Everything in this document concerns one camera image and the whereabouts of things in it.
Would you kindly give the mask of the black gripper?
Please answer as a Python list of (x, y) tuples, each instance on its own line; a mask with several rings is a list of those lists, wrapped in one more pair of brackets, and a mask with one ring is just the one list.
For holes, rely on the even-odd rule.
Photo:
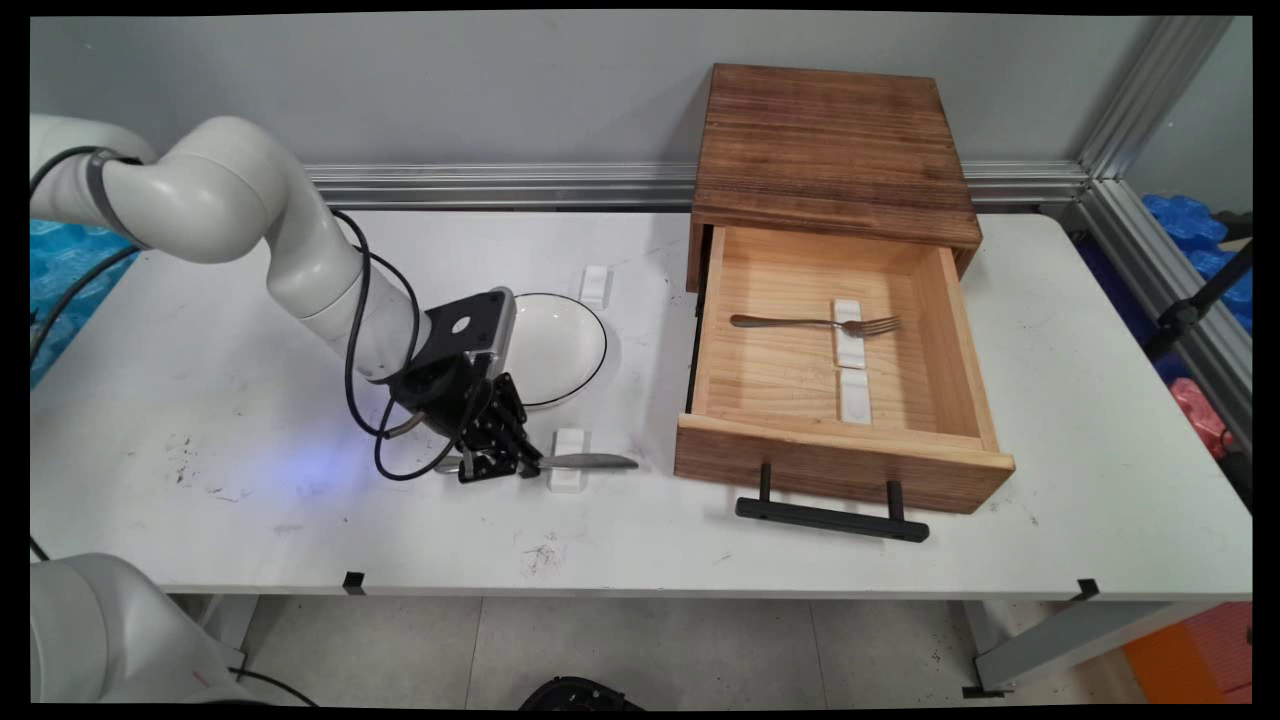
[(474, 483), (513, 473), (539, 477), (541, 452), (525, 429), (527, 414), (511, 375), (493, 380), (493, 352), (461, 352), (426, 359), (422, 351), (390, 377), (390, 405), (410, 415), (390, 428), (398, 438), (426, 425), (439, 436), (461, 441), (460, 483)]

